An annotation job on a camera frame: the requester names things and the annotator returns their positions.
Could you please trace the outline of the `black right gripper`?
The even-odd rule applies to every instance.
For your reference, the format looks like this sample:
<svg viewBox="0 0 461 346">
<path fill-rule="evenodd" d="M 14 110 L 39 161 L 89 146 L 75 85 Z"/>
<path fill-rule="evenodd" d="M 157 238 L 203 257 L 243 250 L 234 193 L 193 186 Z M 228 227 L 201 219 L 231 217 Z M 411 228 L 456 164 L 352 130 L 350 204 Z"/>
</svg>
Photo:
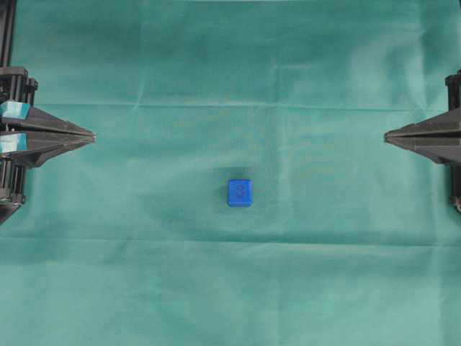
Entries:
<svg viewBox="0 0 461 346">
<path fill-rule="evenodd" d="M 451 166 L 450 202 L 460 212 L 460 71 L 445 79 L 448 109 L 435 117 L 388 131 L 385 142 Z"/>
</svg>

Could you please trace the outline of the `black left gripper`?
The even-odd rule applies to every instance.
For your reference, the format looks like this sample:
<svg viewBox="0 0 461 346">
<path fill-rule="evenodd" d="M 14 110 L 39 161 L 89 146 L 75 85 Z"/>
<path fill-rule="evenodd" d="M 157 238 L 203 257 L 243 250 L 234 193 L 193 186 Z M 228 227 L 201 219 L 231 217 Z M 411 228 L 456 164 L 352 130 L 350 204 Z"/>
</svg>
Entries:
<svg viewBox="0 0 461 346">
<path fill-rule="evenodd" d="M 95 142 L 90 130 L 33 107 L 36 90 L 25 68 L 1 69 L 2 213 L 23 206 L 27 168 Z"/>
</svg>

